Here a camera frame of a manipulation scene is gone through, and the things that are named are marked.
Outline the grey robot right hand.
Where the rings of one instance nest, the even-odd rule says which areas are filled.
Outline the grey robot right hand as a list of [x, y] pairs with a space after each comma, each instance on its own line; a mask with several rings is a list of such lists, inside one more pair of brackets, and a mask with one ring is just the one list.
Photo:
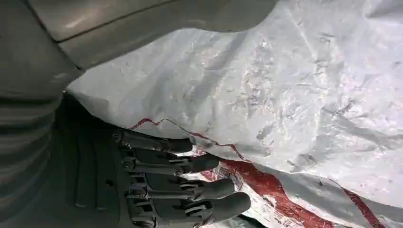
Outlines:
[[136, 133], [90, 114], [66, 88], [86, 70], [179, 29], [249, 30], [273, 0], [3, 0], [0, 225], [199, 228], [251, 206], [231, 179], [184, 156], [187, 138]]

